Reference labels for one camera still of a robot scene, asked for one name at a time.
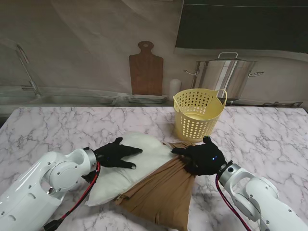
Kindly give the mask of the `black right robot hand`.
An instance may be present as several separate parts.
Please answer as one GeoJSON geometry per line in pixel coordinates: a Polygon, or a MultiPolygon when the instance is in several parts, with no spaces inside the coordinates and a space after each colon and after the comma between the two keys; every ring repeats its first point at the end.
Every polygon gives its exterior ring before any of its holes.
{"type": "Polygon", "coordinates": [[[217,174],[227,163],[222,151],[209,136],[203,137],[203,144],[187,148],[173,148],[171,152],[183,156],[184,169],[195,176],[217,174]]]}

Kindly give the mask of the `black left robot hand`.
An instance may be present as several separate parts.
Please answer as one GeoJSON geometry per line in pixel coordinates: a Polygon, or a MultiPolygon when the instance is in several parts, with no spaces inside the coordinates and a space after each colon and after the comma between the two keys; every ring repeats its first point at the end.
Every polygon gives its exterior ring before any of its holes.
{"type": "Polygon", "coordinates": [[[93,151],[96,156],[96,160],[101,166],[108,168],[136,168],[134,163],[124,161],[123,158],[126,156],[141,154],[143,150],[140,148],[122,145],[122,140],[122,137],[118,137],[114,142],[106,144],[93,151]]]}

